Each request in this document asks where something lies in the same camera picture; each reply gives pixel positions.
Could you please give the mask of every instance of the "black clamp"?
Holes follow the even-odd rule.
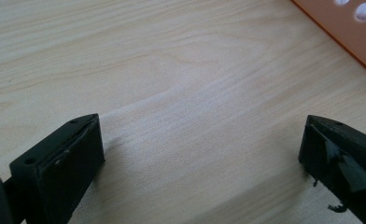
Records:
[[[98,115],[66,122],[9,165],[0,224],[67,223],[104,162]]]

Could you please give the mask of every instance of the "light wood surface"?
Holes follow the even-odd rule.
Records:
[[[70,223],[359,223],[297,157],[308,114],[366,133],[366,69],[289,0],[0,1],[0,177],[90,113]]]

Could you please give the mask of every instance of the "orange perforated board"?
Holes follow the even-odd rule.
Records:
[[[366,65],[366,0],[293,0]]]

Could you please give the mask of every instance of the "screw hole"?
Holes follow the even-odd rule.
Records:
[[[349,2],[349,0],[335,0],[335,4],[337,4],[338,6],[343,6],[345,4],[347,4]]]
[[[358,21],[366,21],[366,3],[361,4],[357,8],[355,17]]]
[[[30,164],[33,164],[33,163],[35,163],[35,158],[29,158],[29,159],[27,159],[27,160],[25,161],[25,164],[26,164],[26,165],[30,165]]]

